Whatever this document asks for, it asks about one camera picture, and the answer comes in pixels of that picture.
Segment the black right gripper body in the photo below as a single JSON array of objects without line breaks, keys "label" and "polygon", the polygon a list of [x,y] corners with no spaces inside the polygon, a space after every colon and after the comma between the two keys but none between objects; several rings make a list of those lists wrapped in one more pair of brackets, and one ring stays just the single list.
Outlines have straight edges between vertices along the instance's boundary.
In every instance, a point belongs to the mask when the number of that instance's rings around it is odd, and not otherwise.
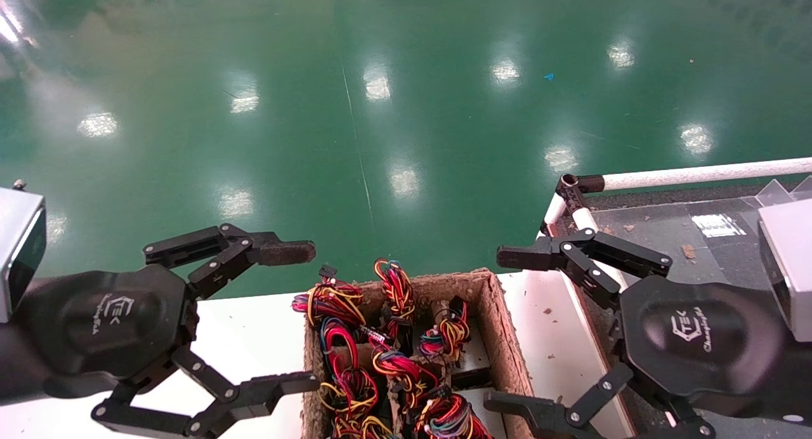
[{"label": "black right gripper body", "polygon": [[650,275],[619,297],[627,360],[670,395],[767,398],[788,389],[791,335],[768,291]]}]

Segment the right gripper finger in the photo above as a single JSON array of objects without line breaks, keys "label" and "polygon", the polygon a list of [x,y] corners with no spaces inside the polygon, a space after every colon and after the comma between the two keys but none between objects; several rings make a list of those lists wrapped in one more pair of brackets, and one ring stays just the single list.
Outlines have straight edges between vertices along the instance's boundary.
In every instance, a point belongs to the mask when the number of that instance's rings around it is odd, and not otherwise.
[{"label": "right gripper finger", "polygon": [[541,236],[531,246],[502,245],[496,260],[502,268],[562,272],[598,306],[613,310],[619,306],[620,283],[600,263],[641,279],[666,277],[672,266],[665,254],[592,228],[566,237]]},{"label": "right gripper finger", "polygon": [[[483,406],[489,411],[524,419],[535,438],[603,438],[591,421],[622,389],[634,387],[638,373],[626,364],[612,367],[572,407],[536,396],[511,395],[501,391],[487,393]],[[669,428],[661,428],[636,438],[716,438],[716,430],[702,419],[684,399],[666,401],[675,419]]]}]

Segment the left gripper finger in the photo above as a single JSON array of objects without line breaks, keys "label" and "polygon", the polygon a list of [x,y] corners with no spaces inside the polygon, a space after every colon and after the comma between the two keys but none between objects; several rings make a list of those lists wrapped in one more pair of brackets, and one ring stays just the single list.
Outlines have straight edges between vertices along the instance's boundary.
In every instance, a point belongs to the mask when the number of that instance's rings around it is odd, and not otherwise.
[{"label": "left gripper finger", "polygon": [[220,438],[240,421],[271,416],[283,396],[317,391],[320,386],[310,370],[255,377],[234,385],[189,346],[175,350],[170,361],[213,396],[206,410],[187,416],[133,407],[131,402],[144,384],[122,382],[94,407],[91,419],[111,431],[142,437]]},{"label": "left gripper finger", "polygon": [[159,240],[143,249],[146,265],[167,269],[203,261],[188,276],[188,286],[200,299],[217,294],[254,265],[304,265],[316,256],[312,240],[281,240],[274,232],[249,233],[222,224]]}]

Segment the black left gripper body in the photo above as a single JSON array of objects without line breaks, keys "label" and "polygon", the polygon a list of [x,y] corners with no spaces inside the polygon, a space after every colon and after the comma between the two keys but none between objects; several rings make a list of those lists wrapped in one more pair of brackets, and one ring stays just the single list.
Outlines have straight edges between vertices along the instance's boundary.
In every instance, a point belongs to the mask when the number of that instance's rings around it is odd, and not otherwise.
[{"label": "black left gripper body", "polygon": [[13,398],[74,399],[175,373],[195,339],[197,304],[174,272],[81,272],[34,279],[13,314]]}]

